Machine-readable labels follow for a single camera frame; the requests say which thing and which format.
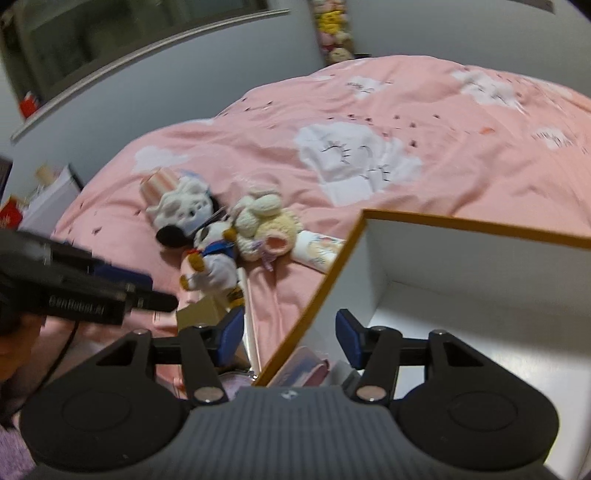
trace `red object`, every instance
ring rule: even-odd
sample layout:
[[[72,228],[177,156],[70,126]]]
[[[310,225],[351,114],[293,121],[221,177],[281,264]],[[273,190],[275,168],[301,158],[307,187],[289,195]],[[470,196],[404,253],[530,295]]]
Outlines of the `red object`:
[[[39,110],[39,100],[31,92],[25,95],[24,100],[18,104],[21,109],[23,117],[29,118],[37,110]]]
[[[22,213],[17,208],[16,200],[6,202],[0,210],[0,228],[16,229],[22,221]]]

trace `white tube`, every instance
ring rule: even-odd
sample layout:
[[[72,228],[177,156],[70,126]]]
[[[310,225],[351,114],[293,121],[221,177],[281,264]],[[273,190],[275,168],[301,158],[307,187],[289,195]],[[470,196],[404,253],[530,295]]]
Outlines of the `white tube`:
[[[300,232],[295,242],[295,247],[291,251],[291,259],[322,273],[328,272],[345,243],[340,238],[308,230]]]

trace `open box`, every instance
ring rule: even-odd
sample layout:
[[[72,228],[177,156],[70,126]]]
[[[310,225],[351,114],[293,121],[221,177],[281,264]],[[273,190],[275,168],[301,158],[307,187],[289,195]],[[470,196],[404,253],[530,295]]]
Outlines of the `open box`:
[[[580,478],[591,445],[591,239],[473,220],[364,210],[314,299],[259,377],[297,346],[350,373],[335,335],[349,309],[408,338],[445,329],[544,393],[560,417],[546,465]],[[395,398],[423,382],[402,367]]]

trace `bedsheet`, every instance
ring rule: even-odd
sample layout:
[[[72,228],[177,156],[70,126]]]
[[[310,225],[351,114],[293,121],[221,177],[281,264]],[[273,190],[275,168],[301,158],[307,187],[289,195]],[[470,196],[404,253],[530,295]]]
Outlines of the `bedsheet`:
[[[517,74],[431,57],[347,61],[130,143],[86,186],[55,236],[179,293],[179,257],[156,243],[138,189],[165,166],[198,172],[225,205],[252,185],[275,185],[307,230],[341,238],[363,207],[590,235],[590,112],[588,98]],[[248,265],[248,278],[264,364],[322,275],[280,258],[272,273]],[[170,333],[153,320],[134,313],[124,330]],[[70,328],[47,322],[14,394],[41,376]],[[84,326],[63,369],[121,334]]]

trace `blue gripper pad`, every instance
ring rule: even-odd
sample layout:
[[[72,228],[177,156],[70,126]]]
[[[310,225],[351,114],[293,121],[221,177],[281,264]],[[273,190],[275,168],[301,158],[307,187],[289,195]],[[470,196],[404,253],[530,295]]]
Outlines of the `blue gripper pad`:
[[[95,277],[104,278],[105,280],[114,283],[132,283],[138,287],[152,290],[152,277],[145,273],[126,270],[109,264],[102,264],[95,267],[93,274]]]
[[[242,342],[244,335],[244,308],[238,307],[230,310],[217,328],[221,329],[220,344],[217,349],[214,365],[222,367],[228,365],[234,359],[234,354]]]
[[[349,310],[341,309],[336,314],[335,331],[340,347],[351,366],[356,370],[364,369],[362,344],[365,328]]]

